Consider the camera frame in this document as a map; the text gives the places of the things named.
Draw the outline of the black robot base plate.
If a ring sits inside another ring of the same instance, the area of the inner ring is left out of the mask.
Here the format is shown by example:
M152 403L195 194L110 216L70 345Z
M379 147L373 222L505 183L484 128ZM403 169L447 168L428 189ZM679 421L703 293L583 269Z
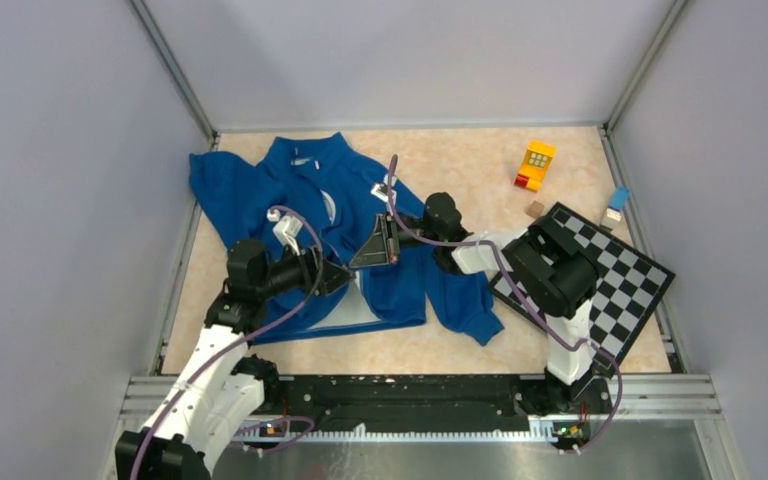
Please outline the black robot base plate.
M257 417L304 416L317 433L490 433L525 431L540 417L607 414L598 378L574 401L548 392L541 374L296 375L266 388Z

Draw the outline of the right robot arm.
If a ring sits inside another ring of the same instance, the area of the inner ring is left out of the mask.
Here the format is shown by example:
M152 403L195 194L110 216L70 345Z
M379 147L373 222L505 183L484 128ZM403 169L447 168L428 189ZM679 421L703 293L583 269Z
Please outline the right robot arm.
M596 258L571 233L541 217L521 233L472 234L446 192L429 196L419 217L396 211L394 189L378 183L371 193L387 209L376 215L370 237L350 262L352 268L395 264L403 250L427 244L448 273L500 273L550 337L549 404L572 412L586 400L594 358L589 315L601 274Z

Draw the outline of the blue zip jacket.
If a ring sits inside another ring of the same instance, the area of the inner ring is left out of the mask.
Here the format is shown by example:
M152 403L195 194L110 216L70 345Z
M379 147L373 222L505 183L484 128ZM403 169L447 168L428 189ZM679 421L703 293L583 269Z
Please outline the blue zip jacket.
M336 133L320 139L276 138L264 158L250 164L227 151L193 154L190 187L225 247L258 238L273 254L282 247L267 211L275 205L301 214L316 231L328 260L346 265L372 233L386 204L371 190L386 167L353 150ZM260 335L261 344L353 335L421 326L431 307L448 330L485 346L504 326L493 311L485 274L450 274L433 246L407 248L397 264L358 271L353 287L313 297L295 316ZM367 310L351 320L330 316L353 288Z

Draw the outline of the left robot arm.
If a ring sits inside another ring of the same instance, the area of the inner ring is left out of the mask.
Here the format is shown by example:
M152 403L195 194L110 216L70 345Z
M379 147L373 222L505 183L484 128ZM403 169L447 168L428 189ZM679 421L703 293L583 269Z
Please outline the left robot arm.
M304 301L330 296L355 278L328 260L319 244L286 246L273 257L257 239L237 242L226 269L187 364L143 425L117 440L118 478L211 478L244 421L280 401L275 365L247 354L268 323L268 301L291 291Z

